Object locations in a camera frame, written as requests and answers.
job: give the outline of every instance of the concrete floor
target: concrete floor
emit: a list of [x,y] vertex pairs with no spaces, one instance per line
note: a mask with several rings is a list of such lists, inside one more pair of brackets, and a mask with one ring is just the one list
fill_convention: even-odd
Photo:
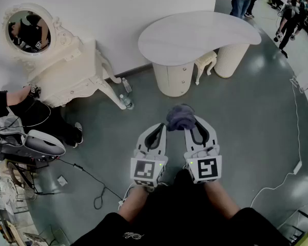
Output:
[[[216,11],[229,13],[228,0],[217,0]],[[79,121],[84,128],[84,143],[67,149],[62,159],[77,163],[124,196],[131,183],[129,163],[139,135],[150,126],[165,122],[168,110],[186,103],[216,130],[223,157],[222,185],[240,207],[249,207],[262,187],[279,185],[298,163],[298,141],[294,96],[289,79],[293,71],[277,47],[254,23],[262,42],[250,46],[242,62],[229,79],[214,72],[205,74],[200,84],[195,80],[182,97],[163,95],[153,70],[128,76],[133,86],[132,111],[121,111],[102,92],[75,99],[66,106],[68,121]],[[113,85],[123,92],[122,85]],[[308,203],[308,103],[296,90],[299,113],[302,169],[289,176],[275,191],[262,192],[254,208],[275,226],[297,208]],[[170,182],[184,165],[186,151],[183,132],[167,136],[169,164],[164,181]],[[63,175],[68,185],[59,187]],[[39,231],[52,224],[62,228],[71,242],[94,228],[104,216],[117,211],[118,201],[106,191],[104,206],[97,211],[93,199],[102,186],[87,174],[60,161],[40,170],[38,180],[44,191],[56,190],[53,196],[40,196],[29,203]]]
[[[271,8],[267,0],[257,0],[252,11],[255,16],[252,21],[255,21],[273,40],[281,21],[277,16],[279,10]],[[308,34],[305,29],[300,31],[294,41],[289,41],[284,50],[288,53],[287,61],[296,75],[308,70]]]

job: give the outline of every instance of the white kidney-shaped table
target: white kidney-shaped table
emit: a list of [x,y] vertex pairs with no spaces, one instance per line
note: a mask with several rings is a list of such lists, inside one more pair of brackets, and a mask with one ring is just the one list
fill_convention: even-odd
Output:
[[147,27],[139,37],[142,55],[153,63],[161,92],[178,97],[190,87],[194,61],[220,48],[215,72],[230,77],[249,45],[261,42],[258,31],[237,17],[195,11],[165,17]]

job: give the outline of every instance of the curved table leg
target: curved table leg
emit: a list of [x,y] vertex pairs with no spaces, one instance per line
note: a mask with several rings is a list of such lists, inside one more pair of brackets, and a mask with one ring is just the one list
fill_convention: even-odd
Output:
[[102,67],[105,68],[105,70],[106,70],[108,76],[110,77],[110,79],[112,79],[112,81],[116,84],[121,83],[121,81],[122,81],[121,78],[114,76],[114,73],[113,73],[113,70],[112,70],[110,63],[101,55],[101,53],[98,50],[96,50],[96,55],[100,59],[100,61],[102,62]]
[[119,106],[120,109],[126,109],[126,106],[120,101],[118,96],[115,94],[114,90],[111,88],[111,86],[103,79],[101,79],[99,76],[96,76],[94,78],[90,79],[97,88],[105,93],[110,99],[114,101],[115,104]]
[[167,96],[182,96],[190,87],[194,62],[181,66],[162,66],[153,63],[158,87]]
[[229,45],[219,49],[215,72],[222,78],[232,76],[243,56],[245,55],[249,44]]

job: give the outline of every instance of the oval mirror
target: oval mirror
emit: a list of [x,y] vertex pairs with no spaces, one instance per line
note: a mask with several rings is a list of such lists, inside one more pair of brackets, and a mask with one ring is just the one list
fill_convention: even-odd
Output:
[[48,25],[31,11],[19,11],[8,21],[11,42],[28,53],[39,53],[50,47],[51,36]]

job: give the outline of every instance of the small box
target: small box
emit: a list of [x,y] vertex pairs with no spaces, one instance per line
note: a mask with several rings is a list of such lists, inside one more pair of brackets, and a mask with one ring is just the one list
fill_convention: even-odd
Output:
[[60,176],[57,180],[62,187],[67,184],[67,180],[63,176]]
[[221,156],[186,159],[186,167],[194,183],[206,183],[221,178]]
[[165,165],[163,160],[132,158],[130,178],[137,185],[156,187],[165,172]]

